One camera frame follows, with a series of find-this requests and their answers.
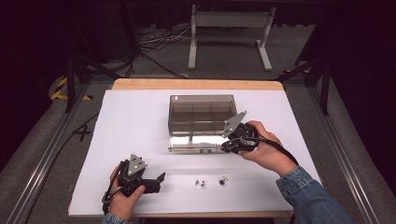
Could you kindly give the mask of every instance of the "blue denim shirt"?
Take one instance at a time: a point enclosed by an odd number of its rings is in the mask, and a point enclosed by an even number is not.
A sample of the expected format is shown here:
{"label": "blue denim shirt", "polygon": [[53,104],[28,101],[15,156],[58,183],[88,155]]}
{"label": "blue denim shirt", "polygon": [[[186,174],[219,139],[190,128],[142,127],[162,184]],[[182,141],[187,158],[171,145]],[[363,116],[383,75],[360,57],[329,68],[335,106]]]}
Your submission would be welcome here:
{"label": "blue denim shirt", "polygon": [[[298,223],[353,223],[341,205],[303,167],[296,167],[276,184],[283,198],[293,206]],[[110,223],[132,224],[107,213],[102,224]]]}
{"label": "blue denim shirt", "polygon": [[103,218],[102,224],[132,224],[132,221],[127,221],[111,213],[107,213]]}

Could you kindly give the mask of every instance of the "transparent plastic box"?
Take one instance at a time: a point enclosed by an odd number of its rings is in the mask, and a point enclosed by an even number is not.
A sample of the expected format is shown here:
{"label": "transparent plastic box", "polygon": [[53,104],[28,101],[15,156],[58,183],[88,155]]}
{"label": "transparent plastic box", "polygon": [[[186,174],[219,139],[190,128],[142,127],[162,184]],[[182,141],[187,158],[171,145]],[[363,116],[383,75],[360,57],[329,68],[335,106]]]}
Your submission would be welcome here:
{"label": "transparent plastic box", "polygon": [[169,151],[221,151],[224,121],[236,115],[233,95],[172,95]]}

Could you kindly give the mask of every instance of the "hand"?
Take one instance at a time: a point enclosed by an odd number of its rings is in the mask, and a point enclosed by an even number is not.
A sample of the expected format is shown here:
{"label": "hand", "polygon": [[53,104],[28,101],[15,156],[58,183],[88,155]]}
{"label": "hand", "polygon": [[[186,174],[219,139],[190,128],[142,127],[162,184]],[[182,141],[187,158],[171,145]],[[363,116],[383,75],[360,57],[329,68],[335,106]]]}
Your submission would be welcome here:
{"label": "hand", "polygon": [[[112,188],[117,188],[119,186],[119,179],[120,177],[116,174],[118,166],[114,169],[113,173],[111,174],[110,181],[114,175],[117,175],[116,180],[113,183]],[[137,188],[134,193],[130,197],[126,197],[121,192],[116,193],[111,198],[111,203],[109,206],[108,212],[113,214],[114,216],[120,217],[125,220],[129,220],[134,213],[134,205],[136,204],[137,200],[142,196],[143,192],[145,192],[145,186],[140,186]]]}
{"label": "hand", "polygon": [[[279,139],[273,133],[267,132],[265,130],[261,122],[252,120],[249,121],[248,124],[255,127],[257,132],[264,138],[278,142],[280,145],[282,145]],[[265,169],[277,172],[280,176],[287,174],[297,166],[286,155],[264,142],[260,142],[254,151],[248,152],[241,150],[238,152],[238,154],[245,160],[255,161]]]}

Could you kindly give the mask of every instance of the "white table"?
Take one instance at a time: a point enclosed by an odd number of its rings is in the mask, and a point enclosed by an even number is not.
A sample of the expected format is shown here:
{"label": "white table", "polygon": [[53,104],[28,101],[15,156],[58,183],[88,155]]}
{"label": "white table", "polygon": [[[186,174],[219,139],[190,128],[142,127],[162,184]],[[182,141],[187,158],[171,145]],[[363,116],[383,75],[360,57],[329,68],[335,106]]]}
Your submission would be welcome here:
{"label": "white table", "polygon": [[[280,83],[261,81],[119,79],[107,91],[91,146],[69,207],[70,216],[100,216],[109,176],[131,153],[148,163],[144,178],[166,172],[160,193],[145,194],[136,217],[287,217],[292,207],[276,186],[277,174],[230,154],[168,151],[172,94],[233,94],[243,122],[260,120],[319,181],[286,93]],[[228,178],[224,186],[219,184]],[[195,186],[196,180],[205,186]]]}

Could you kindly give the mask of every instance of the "cable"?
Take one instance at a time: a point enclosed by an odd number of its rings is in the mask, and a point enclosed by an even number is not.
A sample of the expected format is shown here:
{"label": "cable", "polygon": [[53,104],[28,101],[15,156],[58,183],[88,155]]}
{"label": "cable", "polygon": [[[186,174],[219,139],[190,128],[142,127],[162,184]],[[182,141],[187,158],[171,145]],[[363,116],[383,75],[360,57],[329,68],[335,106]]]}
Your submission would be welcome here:
{"label": "cable", "polygon": [[150,58],[147,54],[141,52],[141,56],[142,58],[145,58],[147,60],[149,60],[151,63],[156,63],[158,66],[161,67],[162,70],[169,72],[170,74],[174,75],[175,77],[179,77],[179,78],[183,78],[183,79],[188,79],[187,77],[182,76],[181,74],[175,73],[169,69],[167,69],[166,67],[164,67],[163,65],[161,65],[160,63],[158,63],[157,61],[155,61],[154,59]]}
{"label": "cable", "polygon": [[290,152],[288,152],[285,148],[283,148],[278,142],[272,141],[270,139],[265,138],[261,134],[259,134],[260,138],[257,137],[239,137],[231,140],[225,147],[228,150],[232,150],[235,147],[239,147],[239,144],[241,143],[243,146],[251,146],[253,147],[256,142],[264,142],[265,144],[270,145],[271,147],[276,148],[278,151],[283,153],[285,156],[287,156],[289,159],[291,159],[296,165],[299,165],[297,160],[291,155]]}
{"label": "cable", "polygon": [[[58,149],[58,151],[56,152],[56,154],[55,154],[55,156],[54,156],[54,159],[51,161],[51,163],[50,163],[50,165],[49,165],[48,171],[45,173],[45,175],[44,175],[44,177],[43,177],[43,183],[46,183],[46,182],[47,182],[47,178],[48,178],[48,176],[49,176],[49,174],[50,174],[50,170],[52,169],[53,165],[55,164],[56,160],[58,159],[59,155],[61,154],[61,152],[62,152],[62,150],[64,149],[64,147],[66,146],[66,144],[70,141],[70,139],[71,139],[79,130],[81,130],[82,128],[84,128],[85,125],[86,125],[88,122],[90,122],[91,120],[93,120],[94,118],[96,118],[98,115],[99,115],[99,113],[93,115],[90,119],[88,119],[87,121],[85,121],[82,125],[80,125],[77,129],[75,129],[75,130],[70,134],[70,136],[64,141],[64,143],[62,144],[62,146],[61,146],[61,147]],[[38,190],[37,195],[35,196],[35,198],[34,198],[34,200],[33,200],[32,206],[31,206],[30,209],[29,209],[29,213],[28,213],[27,216],[26,216],[26,219],[25,219],[25,222],[24,222],[25,224],[27,224],[27,223],[29,222],[29,219],[30,219],[30,216],[32,215],[33,209],[35,208],[35,204],[37,203],[38,196],[41,194],[41,191],[43,190],[43,188],[44,188],[44,185],[41,185],[41,186],[40,186],[40,189]]]}
{"label": "cable", "polygon": [[140,48],[142,49],[147,49],[144,50],[145,52],[148,51],[152,51],[154,49],[156,50],[160,50],[160,49],[164,49],[167,46],[169,46],[172,43],[176,43],[178,41],[180,41],[181,39],[190,39],[185,37],[185,35],[187,34],[187,32],[190,30],[190,27],[182,30],[181,32],[170,32],[169,35],[164,36],[164,34],[167,34],[168,32],[163,32],[159,37],[157,37],[155,34],[151,34],[154,35],[154,38],[147,38],[144,41],[140,42]]}
{"label": "cable", "polygon": [[115,189],[111,189],[113,187],[114,181],[116,181],[117,176],[119,175],[119,172],[123,168],[124,165],[125,165],[125,162],[121,161],[119,167],[117,167],[116,173],[111,177],[110,185],[108,186],[108,189],[102,198],[102,203],[103,203],[102,210],[105,214],[108,213],[108,206],[110,205],[110,201],[111,201],[111,198],[113,197],[113,195],[120,192],[122,189],[124,189],[124,187],[117,187]]}
{"label": "cable", "polygon": [[134,67],[133,67],[133,64],[131,63],[131,65],[129,66],[129,68],[128,68],[128,71],[126,71],[126,73],[125,73],[125,77],[130,77],[131,76],[131,72],[132,73],[134,73]]}

